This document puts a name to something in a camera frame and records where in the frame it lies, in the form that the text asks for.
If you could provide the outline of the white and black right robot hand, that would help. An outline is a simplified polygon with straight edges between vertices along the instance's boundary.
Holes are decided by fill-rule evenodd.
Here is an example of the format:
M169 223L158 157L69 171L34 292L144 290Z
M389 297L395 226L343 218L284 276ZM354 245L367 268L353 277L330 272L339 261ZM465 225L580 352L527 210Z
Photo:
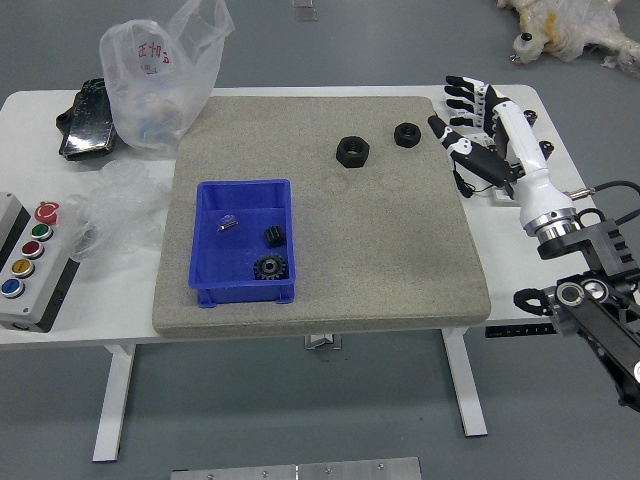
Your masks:
M444 87L452 117L428 124L452 161L505 189L520 205L520 223L533 237L545 230L579 228L576 208L551 181L546 158L522 109L494 86L448 76Z

